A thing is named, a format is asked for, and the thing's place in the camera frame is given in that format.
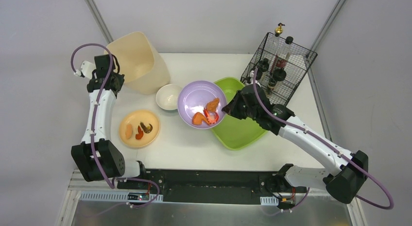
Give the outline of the green plastic tub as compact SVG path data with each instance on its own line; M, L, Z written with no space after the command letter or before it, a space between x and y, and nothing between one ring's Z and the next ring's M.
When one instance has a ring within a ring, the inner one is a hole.
M215 84L225 94L227 102L244 87L244 84L234 77L225 77L217 80ZM224 147L233 151L251 145L267 133L250 118L238 120L230 116L225 116L218 125L211 128L211 131Z

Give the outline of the black-cap shaker bottle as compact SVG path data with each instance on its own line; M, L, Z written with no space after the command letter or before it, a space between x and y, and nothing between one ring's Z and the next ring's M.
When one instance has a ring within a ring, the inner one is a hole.
M248 77L249 82L252 82L254 78L256 78L256 81L259 81L264 71L265 70L262 67L254 67L249 73L249 77Z

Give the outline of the small pepper jar black cap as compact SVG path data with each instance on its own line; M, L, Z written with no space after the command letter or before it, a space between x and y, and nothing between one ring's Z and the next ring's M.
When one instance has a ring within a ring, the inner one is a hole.
M269 96L269 95L272 94L276 84L277 84L277 81L275 79L273 79L273 78L269 79L268 84L267 84L267 88L266 88L266 91L265 91L266 95Z

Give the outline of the purple plastic plate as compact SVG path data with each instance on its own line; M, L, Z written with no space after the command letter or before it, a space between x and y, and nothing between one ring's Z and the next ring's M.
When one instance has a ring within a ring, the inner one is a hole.
M192 119L196 113L204 114L206 105L219 99L219 103L216 106L215 113L209 112L209 114L217 118L215 123L207 124L202 122L200 125L192 123ZM215 83L209 81L194 81L186 85L180 92L177 100L178 113L181 119L189 126L196 129L210 129L223 121L225 113L222 112L222 108L227 104L227 100L222 89Z

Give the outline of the beige plastic bin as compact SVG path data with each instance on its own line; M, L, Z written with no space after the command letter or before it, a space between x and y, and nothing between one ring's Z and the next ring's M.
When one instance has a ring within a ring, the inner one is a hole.
M167 65L142 32L132 32L106 46L118 59L125 86L140 94L154 94L170 83Z

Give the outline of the white powder shaker bottle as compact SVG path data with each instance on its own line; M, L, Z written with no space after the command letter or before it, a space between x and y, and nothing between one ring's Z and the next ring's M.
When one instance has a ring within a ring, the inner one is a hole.
M257 63L258 71L260 72L266 72L269 69L269 59L268 58L263 58L262 60L259 60Z

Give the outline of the speckled seasoning shaker bottle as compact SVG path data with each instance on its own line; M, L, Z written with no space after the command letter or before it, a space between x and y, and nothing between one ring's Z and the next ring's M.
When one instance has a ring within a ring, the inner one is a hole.
M287 73L284 70L284 68L276 69L272 73L272 78L275 79L277 82L284 81L286 76L287 76Z

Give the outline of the black wire basket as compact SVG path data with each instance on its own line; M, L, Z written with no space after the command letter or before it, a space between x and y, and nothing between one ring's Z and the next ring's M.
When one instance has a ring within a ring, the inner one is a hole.
M270 102L286 106L317 56L316 52L294 43L291 36L282 38L268 32L240 81L251 84L257 69L257 83Z

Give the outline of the dark vinegar bottle red label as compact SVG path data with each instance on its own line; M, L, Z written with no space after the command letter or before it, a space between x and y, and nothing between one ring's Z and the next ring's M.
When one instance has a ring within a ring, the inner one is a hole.
M293 37L288 36L285 39L285 44L277 51L275 55L275 61L271 69L271 74L281 73L291 55L291 44L293 42Z

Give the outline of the clear oil bottle gold spout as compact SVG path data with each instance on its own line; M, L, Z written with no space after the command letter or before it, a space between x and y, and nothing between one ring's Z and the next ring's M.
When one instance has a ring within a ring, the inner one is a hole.
M268 36L266 41L266 51L270 52L271 54L276 54L277 49L280 45L280 35L283 33L283 26L285 24L278 23L277 27L274 30L274 33L271 37Z

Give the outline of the yellow plastic plate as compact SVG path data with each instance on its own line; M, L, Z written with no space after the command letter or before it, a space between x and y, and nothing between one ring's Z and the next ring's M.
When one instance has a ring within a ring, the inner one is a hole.
M136 140L135 135L137 133L137 127L140 126L140 122L143 122L145 125L151 124L153 130L151 133L146 134L141 140ZM125 138L126 125L131 124L133 126L133 135L130 139ZM119 124L119 138L126 146L130 148L142 148L150 143L152 143L158 136L160 131L160 121L157 115L149 110L137 110L129 113Z

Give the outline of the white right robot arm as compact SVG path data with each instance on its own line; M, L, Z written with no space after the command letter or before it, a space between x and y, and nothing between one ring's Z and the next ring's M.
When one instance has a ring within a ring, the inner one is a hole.
M339 148L327 140L327 144L337 149L335 153L309 132L290 126L289 123L300 127L305 125L290 109L281 104L271 104L260 86L257 86L257 92L258 98L255 96L253 85L245 86L237 91L222 111L240 120L251 118L261 128L291 141L323 165L322 169L315 169L285 164L274 175L275 184L282 191L300 186L326 190L339 202L351 203L367 177L353 164L344 160L343 156L349 157L365 171L368 170L368 156L362 151L352 153Z

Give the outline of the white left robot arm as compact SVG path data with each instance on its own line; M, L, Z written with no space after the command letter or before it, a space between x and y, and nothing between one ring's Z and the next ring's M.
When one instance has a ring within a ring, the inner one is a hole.
M134 178L141 175L142 163L127 160L110 139L112 111L124 75L116 70L117 61L110 64L108 54L94 58L95 69L86 88L89 94L89 115L80 144L73 145L71 156L87 182L109 178Z

